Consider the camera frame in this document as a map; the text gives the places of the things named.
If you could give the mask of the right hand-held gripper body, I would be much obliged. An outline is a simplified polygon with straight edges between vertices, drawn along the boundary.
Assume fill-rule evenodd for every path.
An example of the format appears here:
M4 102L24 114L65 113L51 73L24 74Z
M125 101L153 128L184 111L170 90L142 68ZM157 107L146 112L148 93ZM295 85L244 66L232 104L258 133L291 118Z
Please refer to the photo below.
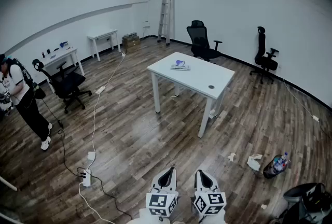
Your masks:
M217 191L196 191L195 200L193 202L194 207L198 211L199 221L203 221L204 218L208 221L212 221L216 218L216 221L223 221L225 215L226 195L224 192Z

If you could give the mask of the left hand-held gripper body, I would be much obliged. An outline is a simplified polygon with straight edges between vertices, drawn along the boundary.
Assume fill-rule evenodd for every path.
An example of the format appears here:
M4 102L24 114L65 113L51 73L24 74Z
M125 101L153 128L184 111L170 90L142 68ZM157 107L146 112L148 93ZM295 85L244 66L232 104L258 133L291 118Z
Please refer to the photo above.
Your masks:
M170 217L178 200L177 191L160 191L146 193L146 208L157 217Z

